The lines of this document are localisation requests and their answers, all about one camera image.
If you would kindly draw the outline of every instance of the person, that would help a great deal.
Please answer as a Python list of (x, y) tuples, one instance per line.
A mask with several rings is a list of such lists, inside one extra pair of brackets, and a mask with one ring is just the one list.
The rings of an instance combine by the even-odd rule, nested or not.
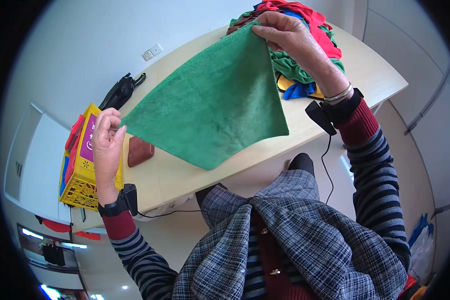
[[(342, 94), (323, 107), (347, 148), (356, 221), (319, 200), (313, 163), (301, 153), (254, 197), (222, 184), (197, 192), (210, 231), (179, 273), (145, 241), (128, 211), (103, 217), (110, 242), (144, 299), (396, 299), (411, 257), (387, 140), (299, 19), (269, 11), (258, 21), (253, 32), (274, 51), (286, 51), (325, 97)], [(118, 196), (114, 178), (126, 132), (126, 126), (114, 130), (119, 123), (120, 112), (102, 111), (93, 135), (101, 207)]]

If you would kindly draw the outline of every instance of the floor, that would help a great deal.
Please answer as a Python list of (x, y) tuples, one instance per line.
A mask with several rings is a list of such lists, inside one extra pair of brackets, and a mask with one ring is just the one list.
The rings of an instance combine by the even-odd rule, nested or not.
[[(386, 101), (376, 115), (384, 135), (390, 144), (397, 170), (403, 219), (407, 235), (410, 236), (421, 214), (432, 215), (434, 210), (432, 191), (420, 154), (410, 135), (404, 136), (405, 125), (395, 109)], [(289, 159), (300, 152), (308, 153), (314, 162), (320, 200), (325, 202), (331, 184), (320, 161), (328, 143), (322, 135), (281, 157), (266, 161), (243, 171), (222, 183), (231, 191), (249, 197), (270, 184), (285, 169)], [(328, 205), (355, 219), (352, 203), (353, 176), (349, 172), (349, 161), (339, 135), (331, 139), (330, 150), (324, 162), (334, 184)], [(180, 210), (199, 209), (195, 199), (188, 200)], [(171, 268), (179, 271), (195, 244), (208, 232), (200, 213), (174, 213), (149, 222), (136, 221), (145, 240), (163, 255)], [(93, 241), (74, 236), (74, 241), (88, 245), (87, 249), (76, 249), (80, 272), (89, 294), (101, 294), (105, 300), (141, 299), (138, 288), (123, 268), (120, 259), (109, 244), (108, 238)]]

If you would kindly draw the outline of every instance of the leg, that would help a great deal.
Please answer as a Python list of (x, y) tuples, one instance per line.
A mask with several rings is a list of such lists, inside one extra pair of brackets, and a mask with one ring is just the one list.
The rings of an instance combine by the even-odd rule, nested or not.
[(195, 197), (197, 197), (198, 206), (202, 209), (202, 204), (204, 203), (205, 197), (210, 193), (216, 186), (220, 186), (222, 189), (228, 190), (225, 185), (222, 183), (217, 183), (215, 185), (209, 186), (208, 188), (199, 190), (195, 193)]
[(195, 196), (201, 215), (210, 229), (248, 203), (247, 198), (232, 193), (221, 183), (199, 190)]
[(313, 161), (306, 153), (299, 153), (297, 156), (295, 156), (295, 158), (288, 166), (288, 170), (304, 170), (315, 177), (315, 172), (313, 170)]
[(319, 201), (312, 159), (300, 153), (268, 187), (255, 194), (259, 198), (295, 198)]

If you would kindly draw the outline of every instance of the green cloth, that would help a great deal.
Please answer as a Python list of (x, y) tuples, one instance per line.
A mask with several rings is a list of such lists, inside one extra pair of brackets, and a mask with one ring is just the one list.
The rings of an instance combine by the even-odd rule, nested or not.
[[(308, 28), (307, 22), (305, 19), (300, 19), (302, 23)], [(320, 25), (321, 30), (325, 31), (327, 36), (330, 38), (333, 44), (335, 44), (335, 41), (332, 39), (334, 33), (333, 31), (330, 31), (327, 27)], [(308, 74), (306, 71), (302, 70), (300, 68), (299, 64), (295, 62), (288, 54), (284, 51), (273, 51), (271, 48), (269, 48), (270, 51), (270, 57), (271, 57), (271, 64), (273, 65), (273, 69), (276, 72), (282, 73), (286, 78), (291, 80), (296, 80), (298, 82), (301, 82), (303, 84), (310, 84), (312, 82), (315, 82), (313, 80), (312, 76)], [(337, 66), (337, 68), (342, 71), (343, 74), (345, 74), (345, 69), (343, 63), (336, 59), (336, 58), (330, 58), (331, 62)]]
[(335, 45), (335, 47), (336, 47), (336, 46), (337, 46), (337, 43), (335, 42), (335, 39), (334, 39), (335, 32), (330, 31), (330, 29), (328, 29), (328, 27), (325, 26), (325, 25), (318, 25), (318, 28), (320, 28), (321, 30), (325, 31), (325, 33), (327, 34), (327, 36), (328, 36), (328, 38), (330, 39), (330, 41), (331, 41), (331, 42)]
[(127, 132), (211, 170), (258, 141), (288, 135), (257, 20), (224, 36), (158, 84), (122, 119)]

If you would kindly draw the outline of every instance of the wall outlet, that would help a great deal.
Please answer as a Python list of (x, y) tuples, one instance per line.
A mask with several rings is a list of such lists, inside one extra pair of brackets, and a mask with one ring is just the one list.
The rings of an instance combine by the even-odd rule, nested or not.
[(145, 61), (149, 61), (152, 58), (154, 58), (154, 55), (152, 54), (152, 52), (150, 50), (145, 51), (141, 56), (143, 57), (143, 59)]
[(158, 53), (162, 52), (162, 46), (160, 44), (155, 44), (153, 47), (150, 48), (151, 53), (153, 56), (157, 56)]

